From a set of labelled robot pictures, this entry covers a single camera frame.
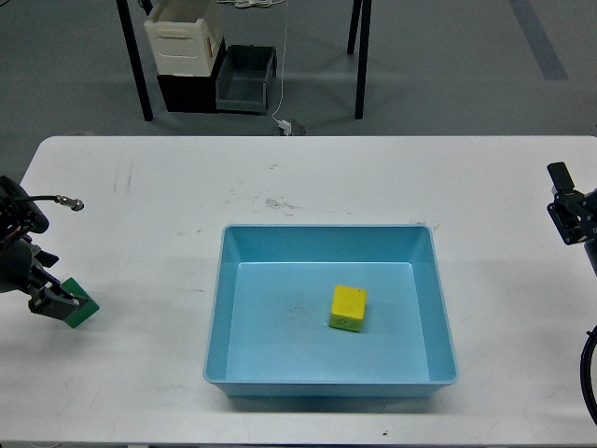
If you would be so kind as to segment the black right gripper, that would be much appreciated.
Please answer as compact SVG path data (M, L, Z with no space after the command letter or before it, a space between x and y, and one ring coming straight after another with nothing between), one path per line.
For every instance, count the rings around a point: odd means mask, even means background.
M590 266L597 273L596 190L587 194L578 191L563 161L550 163L547 170L554 196L548 213L566 245L584 243Z

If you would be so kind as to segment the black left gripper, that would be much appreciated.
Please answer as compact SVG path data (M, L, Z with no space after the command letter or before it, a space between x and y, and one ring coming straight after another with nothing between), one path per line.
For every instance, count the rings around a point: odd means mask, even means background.
M78 301L62 288L62 284L56 289L59 281L46 271L58 260L29 237L19 239L1 252L1 292L18 290L29 294L28 306L33 314L63 322L76 309Z

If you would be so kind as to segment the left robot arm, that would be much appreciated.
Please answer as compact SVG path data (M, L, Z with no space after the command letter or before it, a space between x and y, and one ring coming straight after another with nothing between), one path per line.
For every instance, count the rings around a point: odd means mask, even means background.
M60 281L48 272L59 257L43 250L31 237L49 228L49 220L37 206L41 201L75 212L84 208L79 199L62 195L31 196L9 177L1 177L1 291L28 295L31 313L75 329L95 314L99 305L75 279Z

